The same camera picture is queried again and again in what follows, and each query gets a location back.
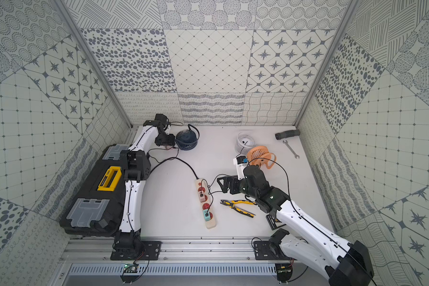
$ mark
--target power strip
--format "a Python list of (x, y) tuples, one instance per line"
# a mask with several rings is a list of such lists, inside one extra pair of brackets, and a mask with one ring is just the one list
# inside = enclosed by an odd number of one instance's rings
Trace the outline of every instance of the power strip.
[(205, 226), (207, 229), (216, 226), (215, 214), (213, 213), (213, 205), (210, 207), (210, 197), (208, 195), (208, 184), (205, 179), (198, 179), (195, 181), (195, 188), (199, 196), (200, 207), (202, 209)]

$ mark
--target black rubber grip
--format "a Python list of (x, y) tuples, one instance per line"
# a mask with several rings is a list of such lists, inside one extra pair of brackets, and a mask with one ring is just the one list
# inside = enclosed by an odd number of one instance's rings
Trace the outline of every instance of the black rubber grip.
[(297, 129), (296, 130), (287, 130), (287, 131), (283, 131), (280, 133), (275, 133), (275, 138), (276, 138), (276, 140), (280, 140), (280, 139), (299, 136), (299, 135), (300, 135), (300, 131)]

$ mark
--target black mounting plate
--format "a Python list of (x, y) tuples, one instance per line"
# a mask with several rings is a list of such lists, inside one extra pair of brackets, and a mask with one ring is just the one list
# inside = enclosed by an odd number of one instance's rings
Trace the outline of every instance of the black mounting plate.
[(278, 257), (270, 250), (269, 241), (254, 241), (254, 257), (256, 260), (292, 260), (292, 258), (287, 257), (281, 251), (278, 253)]
[[(137, 260), (158, 260), (160, 253), (161, 241), (142, 241), (146, 251), (144, 255)], [(110, 260), (136, 260), (140, 256), (129, 252), (113, 251)]]

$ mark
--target black cable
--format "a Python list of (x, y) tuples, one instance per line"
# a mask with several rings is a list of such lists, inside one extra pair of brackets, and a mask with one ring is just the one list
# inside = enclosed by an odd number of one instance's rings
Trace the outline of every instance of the black cable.
[[(124, 273), (126, 272), (126, 270), (129, 269), (129, 267), (133, 267), (133, 266), (137, 267), (137, 265), (135, 264), (135, 261), (133, 262), (133, 265), (127, 266), (124, 269), (123, 273), (120, 275), (121, 279), (124, 277)], [(143, 270), (143, 272), (140, 274), (140, 276), (138, 276), (137, 279), (132, 280), (130, 283), (134, 283), (135, 281), (137, 281), (138, 279), (140, 279), (140, 277), (142, 277), (143, 274), (148, 270), (148, 266), (149, 266), (149, 260), (148, 260), (148, 264), (146, 265), (146, 268)]]
[(257, 238), (257, 239), (259, 239), (260, 241), (262, 241), (262, 239), (260, 239), (259, 237), (253, 237), (253, 238), (251, 239), (251, 247), (252, 247), (252, 249), (254, 249), (254, 246), (252, 245), (252, 241), (253, 241), (255, 238)]
[(182, 122), (179, 122), (179, 121), (173, 121), (173, 122), (170, 122), (170, 125), (175, 125), (175, 126), (184, 126), (184, 124), (183, 124)]
[(173, 146), (172, 148), (170, 148), (170, 149), (164, 149), (164, 148), (153, 148), (153, 149), (149, 149), (148, 150), (148, 155), (149, 155), (149, 157), (151, 157), (151, 158), (153, 158), (154, 160), (156, 160), (157, 161), (157, 163), (161, 163), (161, 162), (159, 162), (159, 160), (157, 160), (156, 158), (154, 158), (154, 157), (152, 157), (150, 154), (149, 154), (149, 151), (151, 151), (151, 150), (172, 150), (172, 149), (178, 149), (178, 151), (177, 151), (177, 155), (175, 156), (175, 157), (178, 157), (178, 155), (180, 154), (180, 148), (178, 148), (178, 147), (175, 147), (175, 146)]
[(222, 192), (222, 191), (211, 192), (211, 186), (213, 186), (213, 184), (215, 183), (216, 178), (218, 178), (218, 177), (219, 177), (219, 176), (221, 176), (221, 175), (228, 176), (228, 175), (226, 175), (226, 174), (219, 174), (219, 175), (216, 175), (216, 177), (214, 178), (214, 180), (211, 182), (211, 185), (208, 185), (207, 180), (202, 179), (202, 182), (203, 182), (204, 180), (207, 182), (208, 194), (209, 194), (209, 195), (211, 195), (211, 204), (210, 204), (210, 206), (209, 206), (209, 207), (208, 207), (208, 209), (207, 209), (207, 212), (208, 212), (208, 213), (209, 213), (209, 210), (210, 210), (210, 208), (211, 208), (211, 205), (213, 204), (213, 201), (215, 200), (215, 199), (213, 198), (213, 195), (212, 195), (212, 194), (214, 194), (214, 193), (218, 193), (218, 192)]
[[(269, 161), (272, 161), (272, 162), (275, 162), (275, 161), (273, 161), (273, 160), (271, 160), (271, 159), (269, 159), (269, 158), (254, 158), (254, 159), (252, 159), (251, 160), (251, 162), (252, 161), (254, 161), (254, 160), (257, 160), (257, 159), (265, 159), (265, 160), (269, 160)], [(375, 281), (373, 281), (373, 277), (371, 277), (370, 276), (370, 274), (369, 273), (367, 273), (367, 270), (364, 268), (364, 266), (362, 266), (361, 265), (361, 263), (359, 263), (359, 261), (357, 261), (351, 254), (349, 254), (348, 253), (348, 251), (346, 251), (341, 245), (339, 245), (335, 240), (333, 240), (330, 236), (328, 236), (326, 233), (324, 233), (322, 230), (320, 230), (318, 227), (316, 227), (315, 225), (313, 225), (311, 222), (309, 222), (306, 218), (304, 218), (302, 215), (300, 215), (299, 214), (299, 212), (296, 210), (296, 208), (294, 207), (294, 204), (292, 203), (292, 200), (291, 200), (291, 194), (290, 194), (290, 192), (289, 192), (289, 177), (288, 177), (288, 173), (286, 172), (286, 170), (283, 168), (283, 166), (281, 166), (280, 164), (278, 164), (278, 163), (276, 163), (275, 162), (275, 164), (277, 164), (278, 166), (280, 166), (282, 169), (283, 169), (283, 171), (285, 171), (285, 174), (286, 174), (286, 180), (287, 180), (287, 182), (288, 182), (288, 196), (289, 196), (289, 199), (290, 199), (290, 202), (291, 202), (291, 206), (292, 206), (292, 208), (294, 209), (294, 211), (296, 212), (296, 214), (300, 217), (300, 218), (302, 218), (303, 220), (305, 220), (309, 225), (311, 225), (311, 226), (313, 226), (317, 231), (319, 231), (320, 233), (322, 233), (325, 237), (327, 237), (331, 242), (333, 242), (334, 244), (335, 244), (335, 247), (340, 247), (340, 249), (342, 249), (346, 254), (348, 254), (350, 257), (351, 257), (351, 259), (353, 259), (354, 261), (356, 261), (356, 263), (360, 266), (360, 268), (362, 269), (362, 271), (364, 271), (364, 273), (366, 273), (367, 274), (367, 276), (370, 278), (370, 280), (373, 282), (373, 284), (375, 285), (375, 286), (377, 286), (377, 284), (375, 283)]]
[(245, 149), (245, 146), (243, 146), (243, 148), (240, 150), (240, 154), (238, 154), (237, 156), (235, 156), (235, 158), (241, 155), (241, 152), (243, 152), (243, 149)]
[(189, 168), (191, 168), (191, 171), (194, 173), (195, 178), (196, 178), (197, 180), (199, 179), (199, 177), (197, 176), (197, 174), (195, 174), (194, 169), (192, 169), (191, 165), (189, 165), (188, 163), (184, 162), (183, 160), (181, 160), (180, 158), (177, 158), (177, 157), (170, 157), (170, 158), (167, 158), (167, 159), (165, 159), (164, 161), (160, 162), (159, 164), (157, 164), (157, 165), (156, 165), (156, 166), (151, 170), (151, 172), (149, 172), (149, 174), (151, 174), (151, 173), (154, 171), (154, 169), (156, 169), (157, 167), (159, 167), (162, 163), (164, 163), (164, 162), (166, 162), (166, 161), (169, 161), (169, 160), (172, 160), (172, 159), (177, 159), (177, 160), (180, 160), (181, 162), (185, 163)]

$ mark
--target dotted pattern tile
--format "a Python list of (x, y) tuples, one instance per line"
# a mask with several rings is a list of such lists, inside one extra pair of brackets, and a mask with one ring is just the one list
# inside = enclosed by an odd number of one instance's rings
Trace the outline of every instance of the dotted pattern tile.
[(174, 92), (173, 70), (162, 30), (81, 29), (117, 92)]
[(335, 134), (383, 70), (383, 66), (345, 34), (315, 94)]
[(257, 0), (158, 0), (164, 29), (253, 30)]
[(336, 29), (348, 0), (259, 0), (257, 29)]
[(245, 92), (252, 31), (165, 33), (178, 92)]

